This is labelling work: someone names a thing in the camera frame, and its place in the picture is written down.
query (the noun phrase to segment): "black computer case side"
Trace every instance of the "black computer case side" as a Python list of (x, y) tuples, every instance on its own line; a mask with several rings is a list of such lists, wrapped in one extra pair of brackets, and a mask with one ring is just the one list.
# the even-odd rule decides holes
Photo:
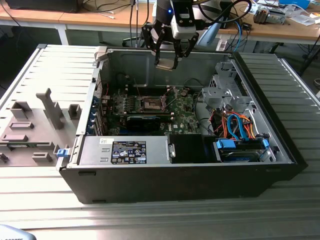
[(258, 197), (291, 180), (299, 164), (82, 168), (59, 170), (83, 204)]

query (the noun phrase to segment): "blue latch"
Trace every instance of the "blue latch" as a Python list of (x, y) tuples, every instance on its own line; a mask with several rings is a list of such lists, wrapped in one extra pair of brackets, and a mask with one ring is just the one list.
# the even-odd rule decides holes
[(265, 148), (269, 147), (269, 145), (270, 145), (267, 139), (263, 139), (262, 143), (263, 143)]
[(219, 139), (216, 142), (216, 146), (218, 149), (235, 149), (236, 148), (235, 141), (231, 139)]
[(70, 157), (71, 154), (71, 148), (61, 148), (56, 153), (58, 158), (67, 158)]

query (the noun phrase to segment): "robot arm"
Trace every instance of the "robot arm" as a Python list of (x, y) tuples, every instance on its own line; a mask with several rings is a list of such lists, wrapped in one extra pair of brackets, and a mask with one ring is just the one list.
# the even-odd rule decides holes
[[(212, 22), (206, 22), (203, 19), (195, 19), (193, 6), (198, 5), (199, 9), (203, 13), (201, 3), (206, 3), (210, 0), (158, 0), (156, 6), (156, 18), (153, 24), (145, 24), (142, 26), (142, 34), (145, 41), (145, 45), (148, 49), (152, 50), (152, 54), (155, 55), (154, 64), (159, 68), (171, 70), (176, 69), (179, 61), (183, 57), (187, 58), (192, 49), (196, 45), (199, 33), (197, 31), (204, 30), (213, 24), (221, 24), (236, 21), (246, 15), (251, 9), (250, 0), (237, 0), (231, 3), (225, 10), (223, 10), (216, 20)], [(234, 19), (220, 21), (221, 16), (226, 11), (229, 11), (235, 4), (239, 2), (247, 2), (249, 8), (247, 11)], [(188, 46), (182, 49), (181, 40), (187, 39)], [(170, 60), (160, 59), (160, 49), (167, 45), (173, 45), (175, 58), (172, 62)]]

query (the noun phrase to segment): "metal work surface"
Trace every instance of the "metal work surface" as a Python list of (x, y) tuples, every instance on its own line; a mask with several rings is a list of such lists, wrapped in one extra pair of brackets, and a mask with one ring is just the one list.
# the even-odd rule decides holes
[[(54, 147), (64, 148), (72, 146), (78, 126), (76, 119), (71, 119), (68, 113), (69, 106), (76, 105), (81, 109), (87, 97), (89, 84), (95, 66), (93, 66), (95, 47), (85, 46), (58, 46), (48, 45), (37, 48), (25, 65), (25, 69), (14, 80), (15, 88), (10, 87), (1, 99), (0, 105), (0, 142), (1, 152), (8, 157), (3, 166), (55, 166), (57, 158), (53, 154)], [(36, 94), (50, 89), (50, 98), (57, 103), (62, 111), (60, 115), (62, 129), (55, 129), (44, 112), (43, 102)], [(22, 119), (13, 115), (12, 108), (21, 108), (17, 103), (25, 103), (28, 110), (14, 109), (22, 112)], [(32, 124), (31, 128), (13, 129), (12, 123)], [(15, 148), (8, 148), (4, 142), (5, 136), (26, 136), (29, 143), (51, 143), (52, 147), (26, 147), (16, 144)], [(47, 158), (35, 157), (35, 154), (46, 154)]]
[(242, 53), (241, 57), (305, 160), (320, 155), (320, 102), (284, 59)]

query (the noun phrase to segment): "white sticker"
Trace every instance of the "white sticker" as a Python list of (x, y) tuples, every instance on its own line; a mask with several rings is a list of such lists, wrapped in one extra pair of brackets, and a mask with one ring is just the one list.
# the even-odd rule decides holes
[(114, 141), (114, 138), (100, 138), (99, 144), (112, 144)]

